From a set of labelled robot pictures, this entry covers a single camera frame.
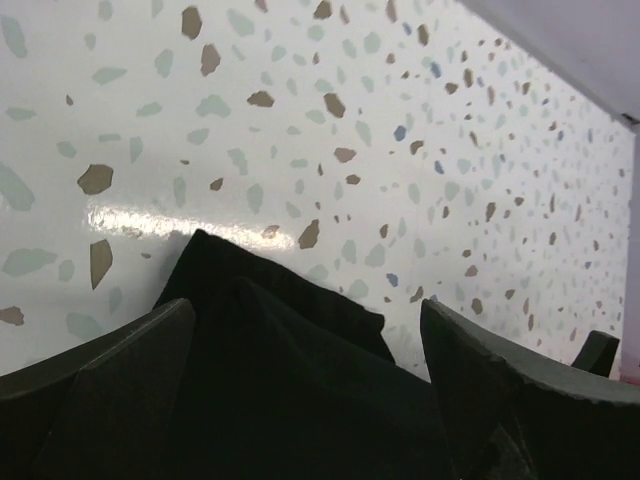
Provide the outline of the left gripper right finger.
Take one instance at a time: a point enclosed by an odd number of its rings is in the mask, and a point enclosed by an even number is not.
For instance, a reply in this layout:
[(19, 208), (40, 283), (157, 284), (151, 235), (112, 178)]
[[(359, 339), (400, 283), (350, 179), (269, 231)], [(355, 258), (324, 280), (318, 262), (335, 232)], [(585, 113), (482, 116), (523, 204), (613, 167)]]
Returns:
[(639, 389), (557, 362), (440, 302), (420, 332), (460, 479), (636, 479)]

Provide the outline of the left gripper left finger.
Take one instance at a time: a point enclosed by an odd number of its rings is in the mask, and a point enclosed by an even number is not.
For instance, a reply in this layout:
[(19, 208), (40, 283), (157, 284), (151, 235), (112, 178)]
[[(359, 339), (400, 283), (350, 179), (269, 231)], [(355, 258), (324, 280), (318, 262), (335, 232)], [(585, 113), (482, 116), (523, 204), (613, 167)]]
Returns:
[(4, 479), (164, 479), (189, 301), (1, 378)]

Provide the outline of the black t-shirt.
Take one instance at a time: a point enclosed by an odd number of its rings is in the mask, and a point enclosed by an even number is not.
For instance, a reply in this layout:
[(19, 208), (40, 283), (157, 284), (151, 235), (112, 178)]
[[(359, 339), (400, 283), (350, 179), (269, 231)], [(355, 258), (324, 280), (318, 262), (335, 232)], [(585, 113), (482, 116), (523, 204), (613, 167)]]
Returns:
[(170, 427), (172, 479), (450, 479), (432, 386), (384, 319), (197, 231), (160, 302), (196, 325)]

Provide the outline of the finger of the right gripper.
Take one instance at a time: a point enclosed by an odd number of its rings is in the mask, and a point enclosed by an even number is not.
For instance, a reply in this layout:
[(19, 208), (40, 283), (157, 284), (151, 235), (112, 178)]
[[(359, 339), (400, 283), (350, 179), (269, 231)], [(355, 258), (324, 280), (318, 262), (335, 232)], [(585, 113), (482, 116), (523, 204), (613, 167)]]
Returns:
[(611, 374), (620, 340), (608, 333), (592, 330), (571, 366), (608, 378)]

